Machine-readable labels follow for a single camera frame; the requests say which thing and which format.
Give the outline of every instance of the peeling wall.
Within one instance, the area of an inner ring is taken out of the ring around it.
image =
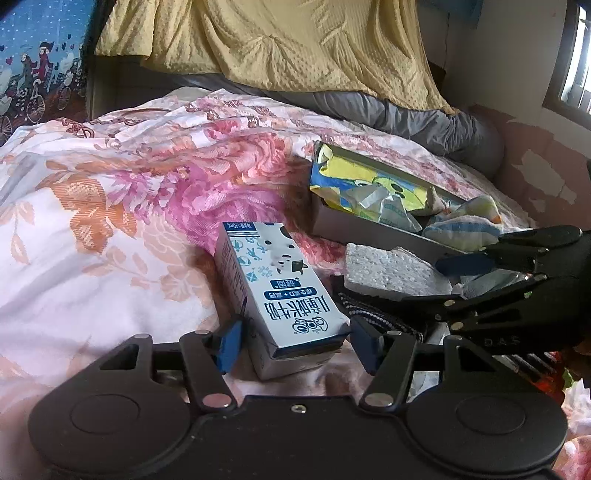
[[[591,229],[591,180],[587,158],[541,127],[481,106],[505,138],[505,161],[495,184],[542,226],[569,223]]]
[[[540,225],[591,229],[591,131],[542,108],[566,0],[485,0],[443,93],[488,117],[505,138],[497,186]]]

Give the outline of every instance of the wall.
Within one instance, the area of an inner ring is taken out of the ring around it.
[[[591,131],[542,108],[566,0],[485,0],[443,87],[454,105],[488,115],[506,140],[496,183],[541,225],[591,228]]]
[[[450,17],[448,27],[445,12],[420,1],[417,2],[417,10],[427,58],[441,68],[447,69],[448,65],[453,64],[460,43],[469,27],[455,17]]]

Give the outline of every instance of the white foam block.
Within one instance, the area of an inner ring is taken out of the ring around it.
[[[348,244],[345,266],[345,288],[364,295],[400,300],[452,292],[444,275],[400,247],[386,251]]]

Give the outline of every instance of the yellow blanket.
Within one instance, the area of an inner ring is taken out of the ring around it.
[[[416,0],[118,0],[97,55],[266,90],[361,91],[454,113],[428,69]]]

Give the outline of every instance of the robotic hand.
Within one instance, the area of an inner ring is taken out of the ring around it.
[[[492,354],[577,345],[587,329],[591,235],[556,227],[501,237],[442,260],[451,275],[494,266],[527,279],[481,297],[401,302],[420,322],[444,320],[443,345],[351,316],[350,341],[374,375],[358,404],[341,397],[247,396],[222,373],[241,347],[242,320],[179,343],[130,338],[43,398],[29,419],[48,480],[184,478],[310,480],[558,480],[566,438],[560,407]],[[155,381],[180,371],[189,401]],[[416,371],[439,385],[408,403]]]

